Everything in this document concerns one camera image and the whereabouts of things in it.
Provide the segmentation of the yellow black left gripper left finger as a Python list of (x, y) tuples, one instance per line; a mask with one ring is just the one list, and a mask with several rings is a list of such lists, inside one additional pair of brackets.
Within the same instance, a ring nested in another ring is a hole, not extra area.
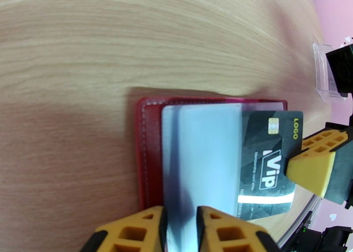
[(81, 252), (163, 252), (167, 214), (154, 206), (98, 227)]

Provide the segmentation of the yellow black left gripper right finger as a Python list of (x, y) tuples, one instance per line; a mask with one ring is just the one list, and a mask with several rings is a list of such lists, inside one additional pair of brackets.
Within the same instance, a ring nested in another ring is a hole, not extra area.
[(199, 252), (278, 252), (263, 227), (217, 209), (199, 206), (196, 216)]

